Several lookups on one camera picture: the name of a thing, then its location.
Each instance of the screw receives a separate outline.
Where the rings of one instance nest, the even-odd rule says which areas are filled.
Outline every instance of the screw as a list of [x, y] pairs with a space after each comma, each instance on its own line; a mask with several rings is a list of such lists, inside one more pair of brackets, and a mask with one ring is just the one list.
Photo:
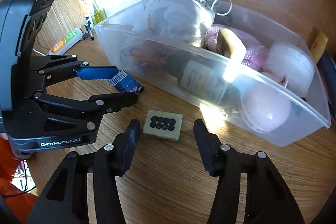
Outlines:
[[104, 149], [106, 151], [111, 151], [111, 150], [114, 149], [114, 145], [113, 144], [107, 144], [107, 145], [104, 146]]
[[88, 123], [86, 124], [86, 128], [87, 128], [88, 130], [94, 130], [94, 129], [96, 128], [96, 125], [95, 125], [94, 122], [88, 122]]
[[76, 151], [71, 151], [71, 152], [67, 155], [67, 157], [68, 157], [69, 159], [73, 159], [74, 157], [77, 157], [77, 155], [78, 155], [78, 153], [77, 153]]
[[221, 150], [223, 151], [229, 151], [230, 150], [230, 146], [228, 144], [222, 144], [220, 146]]
[[265, 153], [265, 152], [259, 151], [259, 152], [257, 153], [257, 155], [258, 155], [258, 157], [261, 158], [261, 159], [266, 158], [266, 153]]
[[41, 96], [41, 92], [35, 92], [34, 97], [39, 98]]
[[97, 100], [96, 101], [96, 104], [99, 105], [99, 106], [102, 106], [104, 104], [104, 101], [102, 100]]

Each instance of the yellow liquid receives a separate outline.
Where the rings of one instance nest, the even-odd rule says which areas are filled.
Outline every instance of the yellow liquid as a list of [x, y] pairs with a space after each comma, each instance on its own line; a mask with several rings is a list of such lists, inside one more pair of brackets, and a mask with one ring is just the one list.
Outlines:
[[105, 12], [104, 10], [100, 10], [100, 11], [94, 12], [92, 16], [92, 23], [96, 25], [97, 23], [103, 21], [104, 19], [106, 19]]

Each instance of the clear plastic bin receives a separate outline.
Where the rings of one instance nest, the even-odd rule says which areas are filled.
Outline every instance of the clear plastic bin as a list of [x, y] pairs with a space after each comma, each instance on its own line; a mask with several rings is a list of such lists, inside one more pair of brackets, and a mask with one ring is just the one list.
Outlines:
[[[293, 143], [321, 127], [330, 127], [327, 97], [316, 67], [305, 102], [261, 73], [233, 63], [224, 56], [166, 37], [132, 32], [146, 3], [147, 1], [143, 1], [132, 5], [96, 25], [95, 30], [112, 65], [195, 106], [210, 104], [220, 111], [224, 110], [228, 122], [278, 146]], [[219, 13], [226, 12], [228, 8], [229, 3], [223, 1], [219, 1], [216, 6]], [[311, 56], [301, 37], [246, 8], [233, 5], [228, 16], [216, 16], [214, 23], [249, 33], [267, 48], [276, 41], [284, 41], [301, 48]], [[208, 78], [204, 82], [196, 79], [193, 73], [203, 75], [202, 77], [208, 75]], [[201, 92], [196, 84], [203, 85]], [[275, 129], [270, 130], [272, 125], [263, 129], [251, 125], [256, 113], [253, 106], [246, 109], [242, 102], [246, 102], [251, 92], [256, 89], [270, 92], [270, 102], [279, 102], [279, 96], [281, 102], [289, 102], [289, 107], [288, 104], [282, 104], [278, 110], [272, 105], [275, 112], [284, 110], [289, 113], [285, 113], [285, 122], [279, 127], [275, 126]], [[280, 119], [284, 118], [283, 114], [281, 112]]]

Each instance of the box with barcode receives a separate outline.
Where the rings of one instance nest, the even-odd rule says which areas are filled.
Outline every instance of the box with barcode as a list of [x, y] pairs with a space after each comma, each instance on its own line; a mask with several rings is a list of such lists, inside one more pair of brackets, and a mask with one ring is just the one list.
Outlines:
[[135, 92], [139, 95], [144, 90], [143, 85], [123, 70], [113, 76], [109, 82], [118, 92]]

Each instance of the wooden table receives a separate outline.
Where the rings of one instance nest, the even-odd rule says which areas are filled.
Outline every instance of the wooden table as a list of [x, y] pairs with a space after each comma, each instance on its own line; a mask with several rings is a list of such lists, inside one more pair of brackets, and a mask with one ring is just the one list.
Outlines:
[[[261, 12], [295, 31], [310, 45], [317, 29], [323, 30], [330, 42], [328, 50], [336, 52], [336, 0], [232, 0], [233, 3]], [[55, 0], [35, 47], [49, 48], [82, 22], [76, 0]], [[109, 65], [98, 41], [82, 41], [69, 54], [91, 65]], [[335, 187], [336, 135], [322, 128], [310, 136], [283, 148], [235, 127], [216, 124], [211, 117], [152, 85], [142, 82], [145, 91], [139, 101], [121, 112], [105, 115], [97, 142], [73, 149], [42, 152], [29, 160], [29, 167], [39, 190], [42, 190], [58, 164], [70, 150], [80, 154], [96, 151], [111, 143], [123, 132], [132, 118], [143, 124], [149, 109], [184, 115], [178, 143], [141, 138], [131, 169], [117, 179], [120, 200], [128, 223], [206, 223], [213, 202], [217, 179], [204, 171], [194, 138], [193, 122], [203, 118], [212, 133], [239, 152], [254, 154], [265, 151], [280, 171], [309, 223], [322, 208]], [[54, 85], [48, 92], [58, 96], [84, 100], [93, 94], [109, 93], [106, 81], [69, 80]], [[246, 177], [242, 178], [238, 223], [242, 223], [245, 207]], [[88, 187], [89, 212], [95, 223], [92, 177]]]

